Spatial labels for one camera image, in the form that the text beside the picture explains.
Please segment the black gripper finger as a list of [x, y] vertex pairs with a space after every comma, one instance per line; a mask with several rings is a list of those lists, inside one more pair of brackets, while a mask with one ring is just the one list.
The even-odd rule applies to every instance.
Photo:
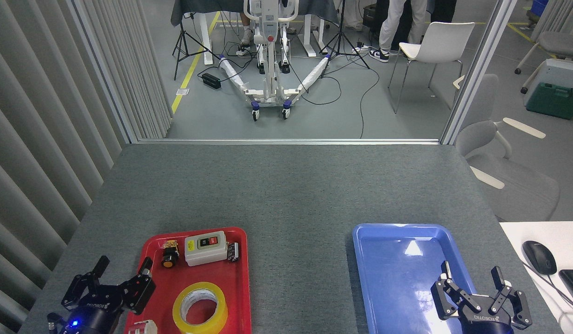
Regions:
[[156, 288], [151, 275], [152, 266], [153, 260], [150, 257], [144, 258], [138, 274], [120, 284], [123, 306], [136, 315], [144, 312]]
[[433, 283], [431, 294], [439, 319], [446, 321], [450, 318], [466, 317], [465, 308], [470, 313], [479, 313], [482, 306], [477, 302], [475, 296], [467, 294], [466, 290], [460, 288], [453, 280], [448, 261], [441, 264], [441, 275]]
[[[517, 290], [512, 287], [503, 278], [501, 268], [495, 266], [490, 271], [493, 283], [496, 287], [497, 293], [492, 298], [490, 306], [488, 307], [488, 315], [510, 328], [517, 328], [518, 330], [525, 330], [532, 325], [532, 317], [530, 315], [527, 298], [522, 290]], [[512, 307], [513, 315], [503, 309], [503, 305], [509, 302]]]
[[95, 294], [96, 288], [100, 285], [99, 279], [102, 277], [109, 263], [109, 258], [102, 255], [91, 271], [74, 276], [61, 300], [61, 305], [65, 309], [72, 310], [79, 306], [79, 302], [85, 294], [85, 290], [88, 290], [90, 294]]

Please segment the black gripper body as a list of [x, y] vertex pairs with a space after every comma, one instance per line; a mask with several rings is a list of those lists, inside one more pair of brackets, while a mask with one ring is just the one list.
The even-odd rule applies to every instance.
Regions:
[[470, 308], [462, 308], [459, 321], [463, 334], [513, 334], [511, 317], [504, 309], [492, 314], [487, 309], [476, 313]]
[[123, 301], [88, 302], [65, 308], [70, 317], [64, 322], [61, 334], [112, 334], [123, 313]]

